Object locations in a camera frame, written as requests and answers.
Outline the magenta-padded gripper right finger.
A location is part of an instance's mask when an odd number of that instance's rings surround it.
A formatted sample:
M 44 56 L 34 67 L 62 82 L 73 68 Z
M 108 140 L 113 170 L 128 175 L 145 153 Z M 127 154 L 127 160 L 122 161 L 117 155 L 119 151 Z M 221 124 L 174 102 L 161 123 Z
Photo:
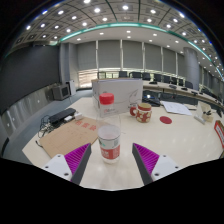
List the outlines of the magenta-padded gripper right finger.
M 132 146 L 132 154 L 144 185 L 148 185 L 181 169 L 168 155 L 159 155 L 137 143 Z

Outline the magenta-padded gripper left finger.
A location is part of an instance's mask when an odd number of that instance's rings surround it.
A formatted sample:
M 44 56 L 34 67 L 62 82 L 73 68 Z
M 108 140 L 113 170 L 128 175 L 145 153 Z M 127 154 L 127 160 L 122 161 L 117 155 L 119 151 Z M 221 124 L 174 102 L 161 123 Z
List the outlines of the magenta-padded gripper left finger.
M 79 185 L 90 155 L 91 144 L 87 143 L 66 155 L 55 155 L 42 169 Z

